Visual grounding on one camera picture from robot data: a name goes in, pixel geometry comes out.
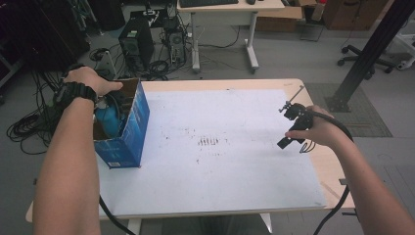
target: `black pole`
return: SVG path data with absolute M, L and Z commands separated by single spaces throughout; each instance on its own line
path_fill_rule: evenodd
M 382 52 L 392 42 L 403 24 L 409 20 L 414 9 L 414 0 L 395 0 L 393 2 L 334 96 L 326 99 L 331 112 L 348 111 L 347 102 L 351 95 Z

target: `person's hand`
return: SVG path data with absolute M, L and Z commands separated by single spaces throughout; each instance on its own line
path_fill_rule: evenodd
M 321 109 L 318 106 L 309 106 L 307 109 L 333 118 L 326 110 Z M 309 139 L 317 144 L 325 145 L 330 148 L 333 148 L 335 145 L 339 144 L 339 142 L 344 141 L 345 138 L 348 139 L 340 129 L 321 117 L 315 117 L 313 119 L 313 125 L 309 130 L 292 130 L 285 135 L 294 139 Z
M 91 87 L 98 96 L 103 96 L 113 90 L 119 90 L 122 87 L 121 82 L 107 81 L 99 76 L 89 67 L 81 67 L 77 70 L 71 70 L 64 82 L 76 81 Z

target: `blue cardboard box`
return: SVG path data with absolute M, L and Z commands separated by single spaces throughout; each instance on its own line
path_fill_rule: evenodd
M 146 137 L 150 109 L 143 86 L 136 78 L 119 80 L 125 97 L 134 97 L 125 128 L 119 137 L 108 139 L 99 123 L 94 124 L 95 151 L 109 168 L 138 167 Z

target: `forearm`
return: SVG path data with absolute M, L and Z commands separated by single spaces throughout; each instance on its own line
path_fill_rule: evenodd
M 415 234 L 413 218 L 345 136 L 332 148 L 345 172 L 365 234 Z
M 96 223 L 98 218 L 99 179 L 92 124 L 93 103 L 77 98 L 65 109 L 55 131 L 41 169 L 34 200 L 34 233 L 72 234 L 99 232 L 99 226 L 76 226 Z M 75 231 L 44 231 L 48 223 L 62 223 Z M 97 231 L 82 231 L 82 228 Z

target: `black wristwatch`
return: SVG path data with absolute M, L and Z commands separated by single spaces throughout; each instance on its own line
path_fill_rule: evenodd
M 97 93 L 95 93 L 91 87 L 73 81 L 62 83 L 58 91 L 55 92 L 53 103 L 55 108 L 64 110 L 76 97 L 91 100 L 94 102 L 94 106 L 97 104 L 98 100 Z

